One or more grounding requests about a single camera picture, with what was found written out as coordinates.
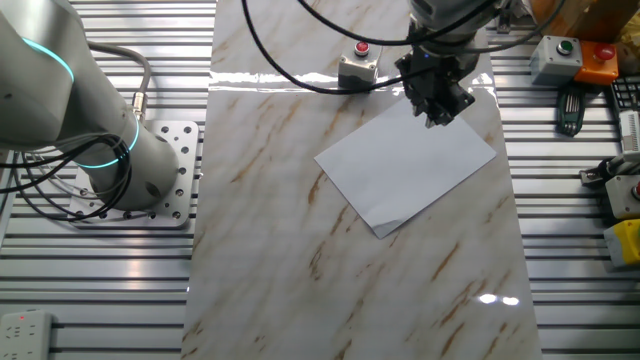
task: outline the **mounting plate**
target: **mounting plate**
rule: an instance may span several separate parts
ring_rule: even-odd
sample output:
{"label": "mounting plate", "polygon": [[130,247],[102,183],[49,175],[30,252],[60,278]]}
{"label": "mounting plate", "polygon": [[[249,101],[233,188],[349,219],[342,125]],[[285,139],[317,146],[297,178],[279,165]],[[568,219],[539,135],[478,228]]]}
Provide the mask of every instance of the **mounting plate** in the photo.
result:
{"label": "mounting plate", "polygon": [[[176,183],[169,193],[158,204],[147,211],[125,212],[109,210],[104,219],[91,219],[83,222],[73,222],[79,229],[180,229],[189,220],[191,210],[191,191],[194,182],[196,165],[196,147],[198,145],[198,125],[193,121],[147,121],[146,128],[152,133],[165,138],[173,147],[178,157],[178,174]],[[191,149],[184,154],[181,149]],[[78,169],[75,185],[83,189],[91,189],[89,176]],[[85,200],[71,198],[70,210],[82,211],[89,214],[103,203],[100,200]]]}

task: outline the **gray robot arm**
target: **gray robot arm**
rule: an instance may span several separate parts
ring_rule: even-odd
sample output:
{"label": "gray robot arm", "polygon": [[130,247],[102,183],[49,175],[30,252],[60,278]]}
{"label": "gray robot arm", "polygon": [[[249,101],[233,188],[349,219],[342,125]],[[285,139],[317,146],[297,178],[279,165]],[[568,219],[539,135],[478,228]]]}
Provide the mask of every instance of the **gray robot arm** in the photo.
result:
{"label": "gray robot arm", "polygon": [[[487,0],[409,0],[411,24],[409,39],[419,39],[458,21]],[[423,75],[404,81],[405,95],[414,106],[414,115],[427,114],[427,127],[446,125],[472,105],[473,96],[458,82],[471,73],[478,54],[464,51],[442,52],[442,48],[474,47],[478,29],[498,15],[510,0],[489,0],[485,10],[436,41],[412,45],[412,51],[396,62],[402,75],[425,71]]]}

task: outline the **control box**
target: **control box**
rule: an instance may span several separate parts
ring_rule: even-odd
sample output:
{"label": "control box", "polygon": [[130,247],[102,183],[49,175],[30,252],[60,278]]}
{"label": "control box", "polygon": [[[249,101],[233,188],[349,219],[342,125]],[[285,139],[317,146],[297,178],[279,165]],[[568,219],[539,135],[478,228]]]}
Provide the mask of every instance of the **control box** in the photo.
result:
{"label": "control box", "polygon": [[562,86],[582,68],[580,41],[562,36],[544,36],[531,55],[534,85]]}
{"label": "control box", "polygon": [[338,63],[338,86],[344,89],[364,89],[378,78],[378,61],[382,47],[359,42],[349,47]]}
{"label": "control box", "polygon": [[607,195],[617,219],[640,219],[640,175],[618,175],[607,181]]}
{"label": "control box", "polygon": [[618,78],[618,54],[611,44],[580,41],[582,67],[574,80],[596,85],[611,85]]}
{"label": "control box", "polygon": [[611,262],[617,268],[640,265],[640,220],[623,221],[604,231]]}

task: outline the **white power strip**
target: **white power strip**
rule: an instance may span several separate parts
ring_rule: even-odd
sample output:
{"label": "white power strip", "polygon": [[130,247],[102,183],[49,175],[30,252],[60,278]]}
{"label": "white power strip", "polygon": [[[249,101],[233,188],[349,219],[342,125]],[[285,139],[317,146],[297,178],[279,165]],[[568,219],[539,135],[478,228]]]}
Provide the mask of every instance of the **white power strip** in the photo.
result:
{"label": "white power strip", "polygon": [[635,111],[620,113],[622,157],[626,162],[640,162],[640,119]]}
{"label": "white power strip", "polygon": [[1,360],[47,360],[51,315],[42,310],[7,314],[0,319]]}

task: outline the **marble surface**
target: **marble surface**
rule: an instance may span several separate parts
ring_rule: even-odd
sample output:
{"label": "marble surface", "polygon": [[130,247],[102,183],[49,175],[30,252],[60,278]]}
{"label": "marble surface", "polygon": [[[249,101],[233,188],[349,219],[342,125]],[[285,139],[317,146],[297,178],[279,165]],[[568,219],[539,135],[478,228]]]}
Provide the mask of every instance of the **marble surface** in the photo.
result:
{"label": "marble surface", "polygon": [[[351,40],[293,1],[249,3],[285,69],[335,85]],[[407,32],[405,1],[313,4],[359,33]],[[238,0],[218,3],[214,49],[183,359],[542,358],[488,57],[462,117],[497,157],[379,240],[313,158],[402,88],[297,89],[260,56]],[[407,51],[386,48],[381,76]]]}

